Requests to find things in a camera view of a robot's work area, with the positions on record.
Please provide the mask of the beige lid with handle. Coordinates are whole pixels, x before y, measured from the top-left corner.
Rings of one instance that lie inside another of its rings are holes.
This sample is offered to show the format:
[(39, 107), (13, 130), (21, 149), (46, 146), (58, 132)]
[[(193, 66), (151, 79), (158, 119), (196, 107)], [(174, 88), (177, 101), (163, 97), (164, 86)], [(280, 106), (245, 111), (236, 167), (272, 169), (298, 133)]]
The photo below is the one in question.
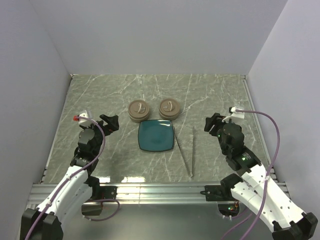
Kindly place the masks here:
[(141, 99), (132, 101), (128, 106), (128, 113), (132, 117), (142, 118), (149, 114), (149, 105)]

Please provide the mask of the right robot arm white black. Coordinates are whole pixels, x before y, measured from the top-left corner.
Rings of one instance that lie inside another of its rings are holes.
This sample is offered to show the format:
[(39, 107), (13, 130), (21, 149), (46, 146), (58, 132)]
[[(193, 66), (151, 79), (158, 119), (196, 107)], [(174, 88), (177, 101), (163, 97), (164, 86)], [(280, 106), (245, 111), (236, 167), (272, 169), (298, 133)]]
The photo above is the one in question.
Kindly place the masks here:
[(244, 111), (229, 116), (214, 113), (205, 119), (204, 131), (217, 137), (221, 153), (233, 174), (221, 180), (220, 194), (226, 200), (235, 199), (253, 214), (254, 226), (261, 220), (274, 240), (309, 240), (318, 219), (298, 207), (270, 177), (259, 158), (245, 146), (242, 127), (234, 122), (244, 118)]

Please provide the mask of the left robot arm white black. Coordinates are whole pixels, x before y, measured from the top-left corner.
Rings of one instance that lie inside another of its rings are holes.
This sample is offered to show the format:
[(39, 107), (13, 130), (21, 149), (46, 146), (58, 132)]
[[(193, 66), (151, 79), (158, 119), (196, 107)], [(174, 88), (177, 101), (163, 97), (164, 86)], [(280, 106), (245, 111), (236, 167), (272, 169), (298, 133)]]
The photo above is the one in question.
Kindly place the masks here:
[(106, 137), (119, 130), (118, 115), (90, 118), (87, 111), (76, 115), (82, 131), (66, 174), (49, 196), (21, 217), (21, 240), (61, 240), (64, 228), (85, 203), (118, 203), (105, 194), (100, 180), (92, 176), (102, 154)]

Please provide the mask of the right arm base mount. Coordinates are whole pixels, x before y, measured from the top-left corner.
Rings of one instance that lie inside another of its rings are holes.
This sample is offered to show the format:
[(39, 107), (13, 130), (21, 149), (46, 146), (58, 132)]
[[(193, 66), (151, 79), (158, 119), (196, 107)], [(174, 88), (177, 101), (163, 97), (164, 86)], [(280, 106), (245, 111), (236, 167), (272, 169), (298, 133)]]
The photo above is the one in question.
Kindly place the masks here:
[(236, 217), (240, 213), (240, 204), (232, 196), (231, 189), (243, 180), (235, 173), (223, 178), (218, 185), (205, 185), (200, 192), (207, 202), (217, 202), (219, 212), (225, 217)]

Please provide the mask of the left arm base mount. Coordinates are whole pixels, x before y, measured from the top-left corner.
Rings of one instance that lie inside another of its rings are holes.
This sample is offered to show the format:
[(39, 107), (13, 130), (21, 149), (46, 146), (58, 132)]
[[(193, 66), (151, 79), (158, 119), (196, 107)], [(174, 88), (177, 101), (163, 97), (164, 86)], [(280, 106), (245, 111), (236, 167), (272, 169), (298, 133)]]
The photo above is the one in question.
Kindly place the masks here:
[[(114, 217), (120, 210), (120, 202), (117, 200), (118, 187), (104, 185), (97, 177), (90, 176), (85, 182), (92, 188), (92, 196), (81, 206), (82, 217), (92, 222), (102, 222)], [(91, 216), (99, 216), (104, 208), (104, 203), (116, 203), (116, 210), (108, 217), (97, 219)]]

